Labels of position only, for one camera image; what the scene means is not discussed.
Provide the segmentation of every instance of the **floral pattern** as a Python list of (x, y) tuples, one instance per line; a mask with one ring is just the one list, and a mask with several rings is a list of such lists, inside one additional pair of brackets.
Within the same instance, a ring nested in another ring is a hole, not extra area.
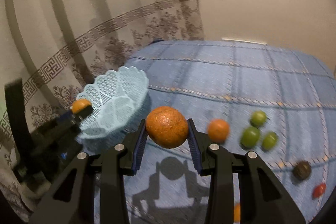
[(6, 187), (0, 182), (0, 191), (3, 193), (4, 197), (7, 199), (8, 203), (12, 209), (19, 215), (19, 217), (28, 222), (31, 215), (23, 204), (20, 194), (19, 185), (16, 182), (12, 182)]
[(195, 25), (192, 20), (193, 15), (198, 15), (198, 13), (198, 6), (196, 9), (191, 9), (187, 4), (181, 3), (176, 9), (176, 15), (166, 12), (159, 18), (153, 17), (144, 33), (132, 30), (134, 45), (139, 49), (157, 38), (199, 40), (203, 38), (202, 24)]
[(72, 103), (76, 100), (77, 94), (81, 91), (82, 88), (73, 85), (70, 85), (69, 87), (54, 86), (54, 95), (66, 110), (70, 109)]
[(60, 108), (42, 104), (38, 106), (32, 106), (30, 108), (32, 123), (34, 128), (43, 125), (45, 122), (51, 121), (60, 115)]
[(12, 151), (9, 151), (9, 153), (5, 153), (5, 154), (4, 154), (4, 158), (5, 158), (5, 160), (6, 160), (6, 162), (7, 162), (7, 165), (8, 165), (9, 167), (12, 167), (12, 159), (11, 159), (11, 155), (12, 155)]
[(117, 70), (123, 66), (128, 57), (132, 54), (133, 47), (125, 42), (111, 37), (108, 44), (105, 46), (105, 61)]
[(90, 65), (91, 72), (94, 77), (98, 75), (103, 75), (107, 72), (107, 68), (105, 62), (100, 58), (98, 51), (95, 52), (95, 57), (93, 59), (93, 63)]
[(88, 67), (86, 64), (80, 64), (74, 62), (71, 66), (72, 68), (72, 73), (77, 79), (78, 83), (82, 86), (85, 87), (86, 84), (91, 83), (91, 79), (93, 77), (92, 73), (89, 71)]

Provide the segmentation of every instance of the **greek key border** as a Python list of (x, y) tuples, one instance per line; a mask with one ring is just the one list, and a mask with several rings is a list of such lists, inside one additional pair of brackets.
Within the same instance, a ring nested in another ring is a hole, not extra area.
[[(69, 60), (79, 53), (85, 52), (90, 49), (96, 40), (114, 32), (118, 29), (126, 27), (130, 22), (140, 19), (144, 16), (152, 15), (157, 11), (173, 8), (175, 4), (189, 0), (163, 0), (152, 3), (147, 6), (137, 8), (135, 10), (126, 12), (122, 15), (109, 19), (81, 36), (77, 37), (74, 41), (68, 43), (50, 57), (31, 77), (23, 84), (23, 94), (25, 105), (34, 96), (34, 94), (44, 84), (53, 80), (68, 64)], [(3, 142), (11, 137), (11, 127), (5, 111), (0, 120), (0, 131), (3, 134), (0, 136), (0, 150)]]

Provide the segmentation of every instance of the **checkered tablecloth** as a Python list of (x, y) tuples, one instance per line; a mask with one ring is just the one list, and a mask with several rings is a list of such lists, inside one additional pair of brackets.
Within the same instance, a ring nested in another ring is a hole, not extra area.
[[(231, 133), (224, 147), (245, 154), (239, 138), (249, 116), (263, 110), (278, 146), (255, 151), (268, 163), (310, 221), (336, 184), (336, 81), (330, 70), (302, 52), (243, 42), (162, 41), (136, 52), (126, 66), (149, 78), (150, 109), (168, 105), (192, 118), (205, 132), (212, 118), (227, 120)], [(312, 166), (310, 178), (295, 183), (298, 160)], [(325, 194), (313, 200), (313, 188), (325, 182)], [(148, 141), (142, 167), (125, 178), (132, 223), (203, 223), (209, 177), (198, 177), (188, 143), (162, 149)], [(239, 188), (235, 178), (235, 199)]]

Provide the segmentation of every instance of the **green grape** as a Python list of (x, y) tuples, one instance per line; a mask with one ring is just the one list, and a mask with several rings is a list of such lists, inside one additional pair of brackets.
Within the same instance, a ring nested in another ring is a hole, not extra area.
[(264, 150), (272, 149), (278, 142), (278, 135), (275, 134), (273, 131), (269, 131), (261, 144)]
[(252, 148), (256, 145), (260, 137), (260, 130), (256, 127), (248, 127), (243, 131), (240, 143), (246, 148)]
[(261, 127), (266, 122), (266, 113), (258, 110), (252, 113), (250, 123), (254, 127)]

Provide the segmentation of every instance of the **metal screw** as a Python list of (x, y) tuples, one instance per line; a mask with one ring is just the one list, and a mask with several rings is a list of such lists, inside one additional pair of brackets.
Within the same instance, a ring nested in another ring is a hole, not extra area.
[(209, 148), (210, 148), (211, 150), (218, 150), (218, 149), (219, 149), (219, 145), (216, 144), (216, 143), (212, 143), (211, 145), (209, 145)]
[(250, 151), (247, 153), (247, 155), (251, 158), (251, 159), (255, 159), (257, 157), (257, 153), (254, 151)]
[(78, 153), (77, 158), (78, 158), (79, 160), (83, 160), (83, 159), (85, 159), (85, 158), (86, 158), (86, 153), (85, 153), (85, 152), (80, 152), (80, 153)]
[(124, 150), (125, 146), (123, 144), (117, 144), (114, 149), (117, 150), (117, 151), (121, 151), (121, 150)]

